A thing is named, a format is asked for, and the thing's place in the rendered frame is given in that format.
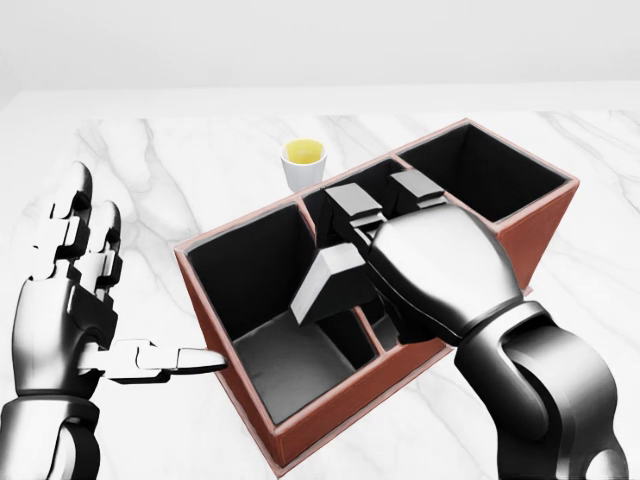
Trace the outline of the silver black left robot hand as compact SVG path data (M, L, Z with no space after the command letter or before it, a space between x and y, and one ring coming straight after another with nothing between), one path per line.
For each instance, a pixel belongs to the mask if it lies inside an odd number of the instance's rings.
M163 383L172 375L222 370L210 350L160 348L114 338L118 315L109 291L120 280L121 215L106 201L92 207L88 168L72 164L40 223L34 267L20 292L12 355L20 396L88 399L99 378Z

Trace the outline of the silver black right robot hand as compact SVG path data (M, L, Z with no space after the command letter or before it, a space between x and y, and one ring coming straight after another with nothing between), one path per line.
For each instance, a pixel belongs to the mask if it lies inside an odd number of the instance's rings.
M324 194L319 249L291 302L298 324L381 295L400 313L403 342L435 335L456 345L521 300L501 244L420 171L391 175L383 202L355 183Z

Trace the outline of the red-brown desk caddy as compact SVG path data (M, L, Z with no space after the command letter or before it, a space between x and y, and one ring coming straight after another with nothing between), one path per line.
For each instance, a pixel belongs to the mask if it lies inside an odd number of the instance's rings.
M526 287L579 182L471 120L335 176L382 201L391 176L418 169L476 215ZM317 184L185 241L175 250L219 380L270 468L282 476L448 352L402 345L383 299L307 327L289 315L316 252Z

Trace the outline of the white cup with yellow inside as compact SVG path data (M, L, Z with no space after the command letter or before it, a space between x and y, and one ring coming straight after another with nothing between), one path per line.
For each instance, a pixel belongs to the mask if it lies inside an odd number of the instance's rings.
M284 144L280 158L286 181L298 192L322 181L326 151L323 144L309 138L297 138Z

